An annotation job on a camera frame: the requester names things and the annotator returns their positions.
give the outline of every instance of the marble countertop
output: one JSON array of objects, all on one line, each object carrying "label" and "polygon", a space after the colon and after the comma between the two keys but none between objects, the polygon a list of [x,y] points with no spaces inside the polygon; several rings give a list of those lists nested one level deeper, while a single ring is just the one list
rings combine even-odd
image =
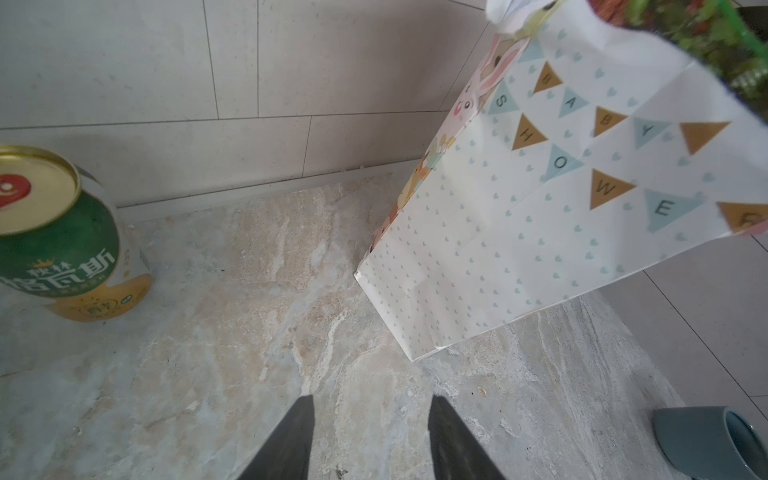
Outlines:
[{"label": "marble countertop", "polygon": [[310,478],[434,478],[434,394],[508,480],[685,478],[650,425],[682,402],[600,293],[407,360],[353,278],[404,182],[139,224],[156,281],[120,319],[0,301],[0,477],[236,478],[312,393]]}]

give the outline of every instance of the blue cup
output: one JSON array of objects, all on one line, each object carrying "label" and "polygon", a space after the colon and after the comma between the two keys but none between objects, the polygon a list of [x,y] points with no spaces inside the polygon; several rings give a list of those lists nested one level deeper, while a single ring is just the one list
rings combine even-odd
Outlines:
[{"label": "blue cup", "polygon": [[686,475],[709,480],[768,480],[768,453],[752,425],[730,407],[654,412],[654,433],[667,459]]}]

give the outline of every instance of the gold can lid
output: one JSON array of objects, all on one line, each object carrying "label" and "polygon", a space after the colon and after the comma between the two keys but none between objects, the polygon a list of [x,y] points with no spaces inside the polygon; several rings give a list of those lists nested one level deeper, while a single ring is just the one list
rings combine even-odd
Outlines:
[{"label": "gold can lid", "polygon": [[57,154],[0,145],[0,236],[56,220],[74,205],[80,188],[77,169]]}]

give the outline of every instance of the can rim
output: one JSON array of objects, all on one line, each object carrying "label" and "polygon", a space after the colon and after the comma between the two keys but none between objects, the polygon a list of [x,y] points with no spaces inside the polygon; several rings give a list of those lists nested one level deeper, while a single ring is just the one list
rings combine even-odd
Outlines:
[{"label": "can rim", "polygon": [[80,198],[80,193],[82,192],[80,172],[73,165],[73,163],[68,161],[67,159],[51,151],[47,151],[39,147],[32,147],[29,145],[0,144],[0,161],[2,161],[3,157],[11,157],[11,156],[41,158],[42,160],[51,161],[63,167],[67,171],[67,173],[70,174],[74,179],[74,195],[72,195],[72,199],[69,202],[69,204],[61,211],[61,213],[59,213],[55,217],[49,218],[44,222],[38,223],[36,225],[32,225],[30,227],[23,228],[21,230],[0,233],[0,237],[10,237],[12,235],[18,235],[20,233],[27,233],[29,231],[38,229],[40,227],[44,227],[46,225],[49,225],[50,223],[55,222],[59,218],[63,217],[64,214],[66,214],[69,210],[71,210],[72,206],[75,204],[75,202],[78,201],[78,198]]}]

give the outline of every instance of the green label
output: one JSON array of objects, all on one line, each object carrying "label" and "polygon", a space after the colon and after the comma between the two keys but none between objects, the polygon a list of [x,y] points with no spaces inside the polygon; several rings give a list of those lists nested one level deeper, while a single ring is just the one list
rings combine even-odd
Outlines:
[{"label": "green label", "polygon": [[38,296],[80,295],[107,281],[119,253],[109,209],[83,192],[55,222],[0,237],[0,283]]}]

